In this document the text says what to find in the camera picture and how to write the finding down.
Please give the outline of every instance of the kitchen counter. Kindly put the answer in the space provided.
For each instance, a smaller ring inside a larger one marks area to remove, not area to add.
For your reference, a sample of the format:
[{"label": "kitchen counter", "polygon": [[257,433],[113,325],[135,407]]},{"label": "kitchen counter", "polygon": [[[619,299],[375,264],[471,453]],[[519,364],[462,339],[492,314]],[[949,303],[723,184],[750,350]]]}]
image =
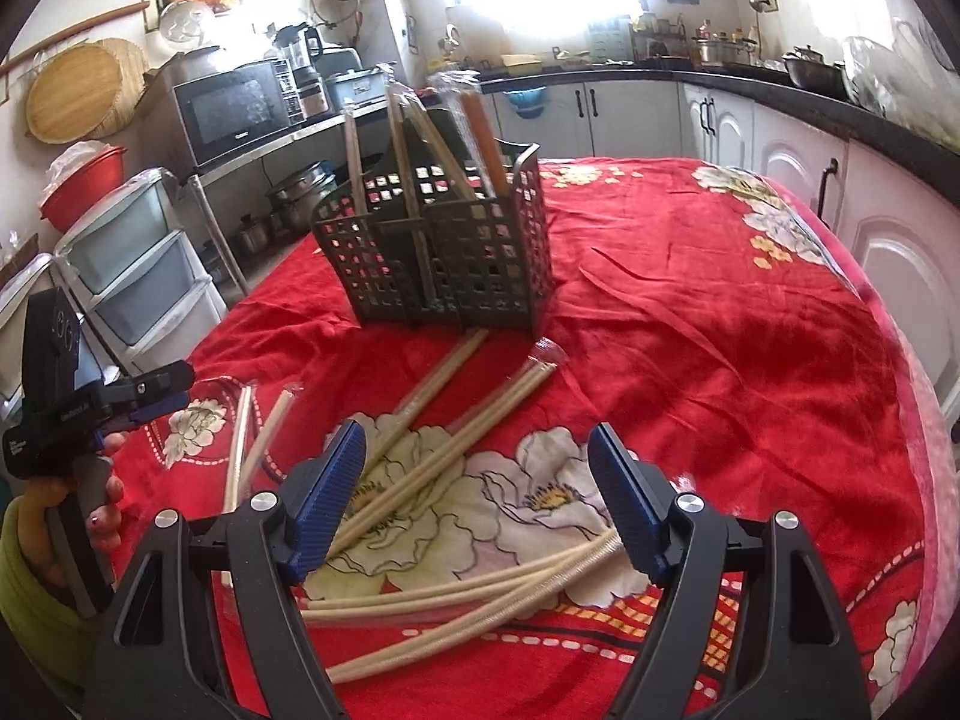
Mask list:
[{"label": "kitchen counter", "polygon": [[515,92],[539,86],[601,83],[608,80],[661,80],[689,83],[755,100],[842,140],[858,141],[909,170],[920,181],[960,208],[960,154],[923,138],[899,124],[849,103],[804,92],[791,86],[768,83],[716,71],[664,71],[592,69],[542,76],[487,81],[484,94]]}]

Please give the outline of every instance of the red blanket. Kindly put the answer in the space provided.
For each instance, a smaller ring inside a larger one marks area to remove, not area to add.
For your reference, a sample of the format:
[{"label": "red blanket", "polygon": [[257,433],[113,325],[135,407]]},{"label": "red blanket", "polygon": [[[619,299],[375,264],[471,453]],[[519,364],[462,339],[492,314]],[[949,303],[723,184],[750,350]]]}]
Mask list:
[{"label": "red blanket", "polygon": [[[541,167],[558,285],[542,333],[569,360],[473,447],[450,481],[450,490],[473,485],[474,498],[464,492],[458,500],[474,501],[488,519],[431,503],[426,509],[437,521],[411,570],[424,574],[430,563],[437,576],[464,578],[476,568],[457,563],[464,554],[525,562],[536,557],[524,555],[526,543],[559,549],[593,533],[606,514],[598,496],[578,487],[578,453],[590,428],[608,421],[627,447],[724,512],[798,514],[848,608],[870,698],[886,706],[904,670],[925,570],[925,519],[896,381],[901,348],[816,237],[761,182],[691,160]],[[257,479],[265,487],[271,475],[318,454],[349,415],[368,415],[371,429],[455,341],[450,329],[358,326],[325,258],[305,241],[192,355],[208,381],[196,386],[191,408],[140,431],[117,459],[130,535],[121,564],[158,509],[175,506],[188,517],[219,511],[239,382],[256,381],[258,423],[282,386],[304,385],[272,447],[272,473]],[[512,374],[530,346],[522,333],[495,333],[415,427],[449,426]],[[428,431],[416,435],[427,442]],[[544,463],[551,452],[563,455],[543,484],[531,447]],[[411,522],[427,528],[422,518]],[[456,526],[464,544],[443,541],[446,525]],[[537,530],[544,526],[551,538],[570,528],[579,536],[549,541]],[[426,581],[378,570],[354,570],[350,580],[363,584],[357,592]],[[693,707],[716,698],[738,589],[726,581]],[[599,596],[571,595],[443,656],[340,685],[338,693],[358,720],[603,717],[659,594],[609,586]],[[597,597],[613,603],[602,611],[584,603]],[[425,627],[312,635],[330,666]],[[224,619],[222,630],[238,695],[262,712],[238,627]]]}]

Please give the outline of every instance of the plastic bag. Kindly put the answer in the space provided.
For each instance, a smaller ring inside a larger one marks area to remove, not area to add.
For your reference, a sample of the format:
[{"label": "plastic bag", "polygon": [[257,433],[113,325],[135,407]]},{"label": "plastic bag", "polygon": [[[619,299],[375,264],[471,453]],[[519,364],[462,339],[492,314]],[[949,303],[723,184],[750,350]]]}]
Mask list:
[{"label": "plastic bag", "polygon": [[110,148],[109,143],[101,143],[100,141],[80,141],[80,143],[74,143],[73,146],[67,148],[64,153],[51,162],[49,170],[47,170],[47,185],[40,193],[40,202],[37,205],[42,206],[47,201],[47,197],[54,194],[59,185],[108,148]]},{"label": "plastic bag", "polygon": [[894,50],[865,37],[844,41],[847,78],[868,111],[960,152],[960,79],[944,70],[912,25],[894,20]]}]

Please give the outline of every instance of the plastic cutlery basket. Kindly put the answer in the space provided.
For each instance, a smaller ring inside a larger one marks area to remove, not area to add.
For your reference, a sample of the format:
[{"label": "plastic cutlery basket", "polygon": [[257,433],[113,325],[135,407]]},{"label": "plastic cutlery basket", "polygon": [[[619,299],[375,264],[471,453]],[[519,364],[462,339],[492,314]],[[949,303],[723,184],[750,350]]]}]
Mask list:
[{"label": "plastic cutlery basket", "polygon": [[[394,151],[363,176],[368,213],[354,213],[349,181],[314,209],[312,228],[360,322],[514,327],[536,331],[553,293],[539,146],[501,142],[512,194],[485,197],[448,111],[430,119],[464,167],[477,200],[458,199],[411,122],[404,136],[421,218],[407,218]],[[411,233],[424,230],[437,293],[424,298]]]}]

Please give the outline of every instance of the cabinet door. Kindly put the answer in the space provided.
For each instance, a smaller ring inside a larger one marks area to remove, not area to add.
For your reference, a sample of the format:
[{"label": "cabinet door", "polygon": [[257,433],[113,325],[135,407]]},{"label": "cabinet door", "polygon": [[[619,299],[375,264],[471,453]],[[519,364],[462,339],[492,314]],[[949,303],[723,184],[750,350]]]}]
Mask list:
[{"label": "cabinet door", "polygon": [[560,84],[544,89],[542,110],[521,108],[525,118],[502,92],[493,95],[500,133],[511,143],[539,143],[544,159],[592,157],[587,91],[582,83]]},{"label": "cabinet door", "polygon": [[484,113],[487,114],[487,121],[490,122],[490,127],[493,129],[493,134],[497,138],[500,136],[500,119],[496,117],[496,105],[493,104],[493,95],[482,95],[480,100],[483,103]]},{"label": "cabinet door", "polygon": [[676,157],[682,152],[673,81],[589,83],[587,103],[598,157]]},{"label": "cabinet door", "polygon": [[754,102],[725,92],[709,93],[713,127],[712,162],[722,167],[754,166]]},{"label": "cabinet door", "polygon": [[960,418],[960,211],[851,143],[837,237],[917,352],[952,426]]},{"label": "cabinet door", "polygon": [[827,177],[823,220],[835,229],[843,201],[847,143],[763,105],[754,106],[754,171],[779,181],[815,211],[820,182],[832,159],[839,172]]},{"label": "cabinet door", "polygon": [[680,150],[683,156],[710,162],[710,137],[707,122],[707,90],[688,83],[680,84]]}]

